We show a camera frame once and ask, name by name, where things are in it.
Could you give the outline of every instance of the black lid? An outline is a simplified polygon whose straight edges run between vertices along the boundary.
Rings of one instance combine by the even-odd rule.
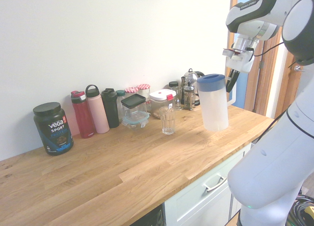
[[[169,87],[179,86],[179,84],[176,81],[169,82]]]
[[[102,98],[106,101],[116,101],[118,95],[116,92],[114,92],[114,89],[105,89],[102,91]]]
[[[145,101],[146,101],[146,98],[144,96],[141,96],[139,94],[134,94],[134,95],[131,95],[130,97],[127,97],[124,100],[121,100],[121,103],[128,109],[132,109],[140,105],[141,103],[144,103]]]
[[[98,96],[100,93],[99,93],[98,87],[96,85],[89,85],[86,87],[85,94],[88,98],[93,98],[93,97]]]
[[[58,102],[48,102],[41,104],[33,109],[33,113],[37,116],[48,116],[61,110]]]

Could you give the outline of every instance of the cable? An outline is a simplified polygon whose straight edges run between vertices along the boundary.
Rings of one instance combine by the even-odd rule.
[[[275,45],[275,46],[269,48],[269,49],[266,50],[264,53],[259,54],[259,55],[255,55],[255,57],[262,56],[262,55],[266,54],[267,52],[269,52],[270,50],[272,50],[273,48],[276,48],[277,46],[279,46],[279,45],[281,45],[281,44],[283,44],[283,43],[284,43],[284,42],[281,42],[281,43],[279,43],[279,44],[277,44],[277,45]]]
[[[287,109],[282,114],[280,114],[275,120],[273,120],[273,122],[267,127],[267,129],[259,136],[259,138],[256,142],[258,142],[269,131],[269,129],[275,124],[276,121],[278,121],[283,116],[283,114],[286,111],[287,111]]]
[[[313,218],[305,212],[309,206],[314,206],[314,199],[306,195],[298,195],[288,214],[287,226],[313,226]]]

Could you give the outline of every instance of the drinking glass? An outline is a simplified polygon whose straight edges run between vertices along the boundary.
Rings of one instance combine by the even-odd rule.
[[[175,132],[176,110],[174,107],[161,107],[159,109],[162,133],[173,134]]]

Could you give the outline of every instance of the drawer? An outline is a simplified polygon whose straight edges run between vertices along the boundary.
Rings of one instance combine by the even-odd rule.
[[[210,170],[208,173],[168,199],[165,204],[166,223],[179,226],[191,215],[199,211],[209,201],[219,195],[227,185],[227,175],[231,168],[250,149],[250,144]],[[229,213],[230,204],[226,206]]]
[[[204,206],[195,211],[181,226],[224,226],[229,220],[229,212],[225,210],[230,205],[231,192],[225,182],[223,190]]]

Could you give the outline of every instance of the vega sport label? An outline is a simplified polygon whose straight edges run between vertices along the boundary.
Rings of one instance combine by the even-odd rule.
[[[73,143],[72,135],[66,117],[62,120],[41,122],[39,124],[39,134],[48,152],[63,151]]]

